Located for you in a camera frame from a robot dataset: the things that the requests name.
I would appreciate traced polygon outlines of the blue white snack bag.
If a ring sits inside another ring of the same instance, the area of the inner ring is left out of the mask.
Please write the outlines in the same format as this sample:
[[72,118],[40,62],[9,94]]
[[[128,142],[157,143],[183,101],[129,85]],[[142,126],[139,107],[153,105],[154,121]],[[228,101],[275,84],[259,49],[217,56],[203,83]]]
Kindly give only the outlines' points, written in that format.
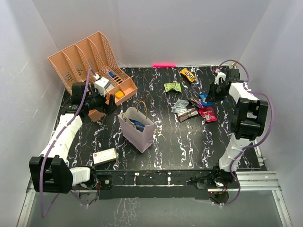
[[128,123],[129,125],[135,127],[138,131],[143,132],[145,125],[142,124],[141,122],[133,119],[125,119],[125,122]]

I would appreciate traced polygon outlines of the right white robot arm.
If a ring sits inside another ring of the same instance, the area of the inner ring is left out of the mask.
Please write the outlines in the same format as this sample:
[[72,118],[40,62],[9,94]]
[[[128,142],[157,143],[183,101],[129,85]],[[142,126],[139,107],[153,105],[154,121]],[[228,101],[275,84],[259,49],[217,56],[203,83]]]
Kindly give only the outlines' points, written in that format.
[[215,81],[211,83],[205,100],[216,102],[230,95],[236,103],[231,120],[232,135],[229,144],[218,164],[203,180],[205,184],[221,188],[234,181],[237,164],[244,151],[252,141],[263,134],[268,102],[253,95],[247,83],[240,80],[238,69],[230,68],[226,73],[217,69],[215,73]]

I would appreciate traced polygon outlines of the lilac paper bag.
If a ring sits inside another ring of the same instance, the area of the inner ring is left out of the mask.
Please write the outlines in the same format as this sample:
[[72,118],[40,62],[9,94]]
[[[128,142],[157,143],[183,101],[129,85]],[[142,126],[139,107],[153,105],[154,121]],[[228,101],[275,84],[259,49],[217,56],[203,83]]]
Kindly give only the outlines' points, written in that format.
[[141,100],[136,107],[127,108],[118,115],[123,136],[141,153],[153,144],[155,123],[147,116],[146,103]]

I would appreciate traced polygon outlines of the pink plastic file organizer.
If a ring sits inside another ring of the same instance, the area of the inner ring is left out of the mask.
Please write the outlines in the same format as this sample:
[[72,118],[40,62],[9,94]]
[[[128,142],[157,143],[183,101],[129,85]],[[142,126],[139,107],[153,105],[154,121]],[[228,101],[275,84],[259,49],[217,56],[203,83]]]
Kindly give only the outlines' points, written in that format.
[[[117,91],[123,91],[124,97],[115,97],[117,106],[137,92],[133,80],[119,68],[109,41],[101,32],[96,32],[51,55],[48,60],[70,95],[74,83],[84,82],[92,85],[100,77],[107,78],[111,83],[106,94],[115,96]],[[115,78],[111,78],[110,71],[116,74]],[[96,122],[105,115],[97,110],[90,110],[87,116]]]

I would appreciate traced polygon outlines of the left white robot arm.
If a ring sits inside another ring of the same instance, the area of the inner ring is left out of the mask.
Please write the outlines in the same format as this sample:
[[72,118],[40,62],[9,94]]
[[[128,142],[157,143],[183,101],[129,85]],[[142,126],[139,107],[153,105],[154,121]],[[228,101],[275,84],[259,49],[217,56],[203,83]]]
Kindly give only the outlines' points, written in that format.
[[72,95],[64,103],[59,123],[48,145],[37,157],[31,157],[29,169],[36,192],[68,193],[72,187],[83,184],[92,189],[98,177],[90,167],[69,168],[67,156],[84,118],[90,110],[111,114],[116,110],[114,95],[106,94],[109,83],[100,78],[92,85],[74,83]]

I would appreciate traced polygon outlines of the silver foil packet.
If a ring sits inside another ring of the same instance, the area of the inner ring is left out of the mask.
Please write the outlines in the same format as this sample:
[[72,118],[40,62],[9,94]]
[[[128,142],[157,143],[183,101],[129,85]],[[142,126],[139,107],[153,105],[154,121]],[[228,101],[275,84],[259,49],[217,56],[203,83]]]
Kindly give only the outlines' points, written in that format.
[[187,111],[187,106],[189,102],[187,100],[178,99],[177,102],[173,105],[171,112],[175,114],[184,114]]

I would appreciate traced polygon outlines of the blue candy wrapper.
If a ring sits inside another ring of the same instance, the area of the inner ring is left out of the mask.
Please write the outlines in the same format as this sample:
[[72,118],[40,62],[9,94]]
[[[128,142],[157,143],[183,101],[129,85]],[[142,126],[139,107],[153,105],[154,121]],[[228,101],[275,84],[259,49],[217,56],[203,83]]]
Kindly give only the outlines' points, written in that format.
[[213,102],[206,102],[206,98],[207,98],[207,94],[206,93],[200,93],[199,94],[199,97],[202,101],[202,104],[204,107],[207,107],[207,106],[212,106],[213,105]]

